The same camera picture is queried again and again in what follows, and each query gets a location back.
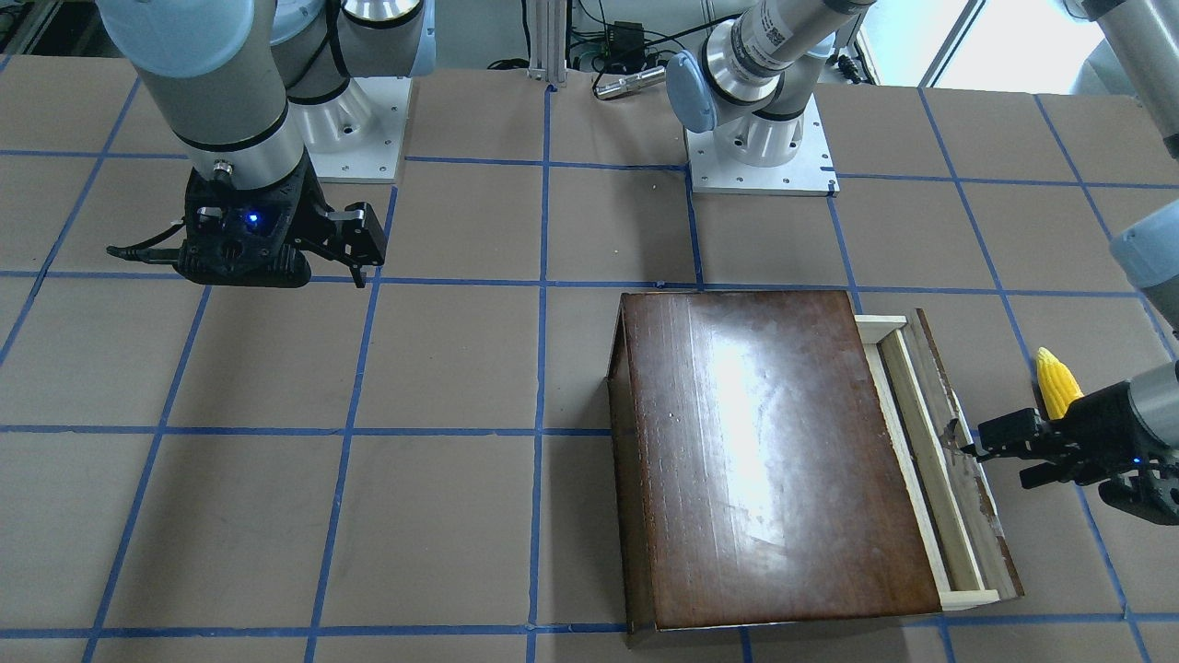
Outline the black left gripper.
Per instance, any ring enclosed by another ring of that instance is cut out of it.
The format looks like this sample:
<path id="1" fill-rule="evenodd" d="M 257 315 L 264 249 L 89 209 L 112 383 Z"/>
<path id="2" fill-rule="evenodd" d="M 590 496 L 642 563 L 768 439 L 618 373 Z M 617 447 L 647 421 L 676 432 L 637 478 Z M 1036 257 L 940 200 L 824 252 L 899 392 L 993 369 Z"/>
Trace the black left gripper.
<path id="1" fill-rule="evenodd" d="M 1023 490 L 1096 485 L 1108 506 L 1175 525 L 1175 380 L 1126 380 L 1096 390 L 1071 403 L 1053 427 L 1038 408 L 1023 408 L 980 424 L 974 442 L 960 451 L 977 459 L 1045 459 L 1058 457 L 1062 436 L 1067 457 L 1020 470 Z"/>

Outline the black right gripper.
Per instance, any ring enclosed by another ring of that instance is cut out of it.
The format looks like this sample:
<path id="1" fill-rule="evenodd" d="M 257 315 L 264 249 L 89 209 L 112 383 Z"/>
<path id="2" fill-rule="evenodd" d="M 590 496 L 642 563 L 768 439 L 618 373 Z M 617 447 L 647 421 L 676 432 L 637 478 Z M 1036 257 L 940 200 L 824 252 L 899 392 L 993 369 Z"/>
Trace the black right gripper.
<path id="1" fill-rule="evenodd" d="M 193 169 L 184 193 L 186 238 L 174 269 L 199 285 L 299 288 L 307 252 L 348 270 L 365 288 L 365 267 L 383 267 L 387 236 L 367 202 L 330 210 L 309 155 L 257 190 L 208 180 Z"/>

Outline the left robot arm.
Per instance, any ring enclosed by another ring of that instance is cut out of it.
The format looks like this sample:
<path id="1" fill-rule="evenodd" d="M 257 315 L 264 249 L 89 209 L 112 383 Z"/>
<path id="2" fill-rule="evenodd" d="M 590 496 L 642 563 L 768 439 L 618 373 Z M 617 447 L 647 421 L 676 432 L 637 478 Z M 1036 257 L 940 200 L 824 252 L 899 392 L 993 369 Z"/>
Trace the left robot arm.
<path id="1" fill-rule="evenodd" d="M 902 73 L 930 87 L 982 11 L 981 1 L 908 1 L 903 14 L 916 25 L 903 29 L 900 14 L 871 1 L 759 1 L 670 59 L 668 101 L 724 162 L 769 172 L 806 146 L 804 112 L 847 24 L 883 21 L 885 34 L 869 33 L 859 53 L 872 55 L 881 78 Z M 1058 1 L 1056 13 L 1102 29 L 1109 59 L 1175 157 L 1175 2 Z M 1056 357 L 1040 352 L 1036 362 L 1043 407 L 981 424 L 964 454 L 1025 459 L 1025 488 L 1096 485 L 1108 506 L 1175 525 L 1175 365 L 1082 396 Z"/>

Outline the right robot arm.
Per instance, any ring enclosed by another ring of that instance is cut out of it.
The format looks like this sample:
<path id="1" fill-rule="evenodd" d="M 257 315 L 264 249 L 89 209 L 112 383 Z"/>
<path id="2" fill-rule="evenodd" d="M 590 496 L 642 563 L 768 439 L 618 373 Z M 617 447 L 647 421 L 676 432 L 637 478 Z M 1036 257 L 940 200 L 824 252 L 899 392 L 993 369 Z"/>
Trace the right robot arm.
<path id="1" fill-rule="evenodd" d="M 198 285 L 299 288 L 309 252 L 348 269 L 386 261 L 365 202 L 332 209 L 317 162 L 397 146 L 363 80 L 429 76 L 432 1 L 101 1 L 126 55 L 191 162 L 182 218 L 110 245 Z"/>

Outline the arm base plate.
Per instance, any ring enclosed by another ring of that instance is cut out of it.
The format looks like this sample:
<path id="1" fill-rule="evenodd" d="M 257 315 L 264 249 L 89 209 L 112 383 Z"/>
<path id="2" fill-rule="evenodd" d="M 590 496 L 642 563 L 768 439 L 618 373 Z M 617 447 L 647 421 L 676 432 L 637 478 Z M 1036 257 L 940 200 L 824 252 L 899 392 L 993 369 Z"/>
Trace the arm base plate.
<path id="1" fill-rule="evenodd" d="M 841 192 L 814 97 L 788 122 L 747 116 L 711 132 L 683 134 L 698 193 L 825 196 Z"/>
<path id="2" fill-rule="evenodd" d="M 332 99 L 291 101 L 323 183 L 395 183 L 413 92 L 411 78 L 354 78 Z"/>

